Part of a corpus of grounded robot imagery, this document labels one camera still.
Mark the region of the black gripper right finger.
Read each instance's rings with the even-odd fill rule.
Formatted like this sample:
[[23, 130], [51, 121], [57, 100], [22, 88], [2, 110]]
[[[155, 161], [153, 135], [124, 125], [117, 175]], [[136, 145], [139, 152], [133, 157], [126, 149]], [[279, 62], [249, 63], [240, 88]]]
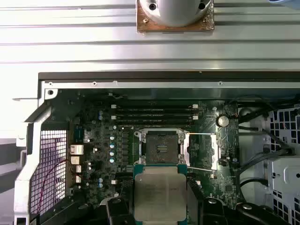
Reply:
[[266, 219], [258, 206], [240, 202], [229, 209], [216, 198], [187, 198], [188, 225], [265, 225]]

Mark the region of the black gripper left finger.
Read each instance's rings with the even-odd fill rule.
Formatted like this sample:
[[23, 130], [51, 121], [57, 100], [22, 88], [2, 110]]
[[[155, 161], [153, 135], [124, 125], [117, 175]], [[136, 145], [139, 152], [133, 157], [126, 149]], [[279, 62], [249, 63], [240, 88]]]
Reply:
[[77, 225], [133, 225], [134, 217], [123, 198], [113, 197], [76, 219]]

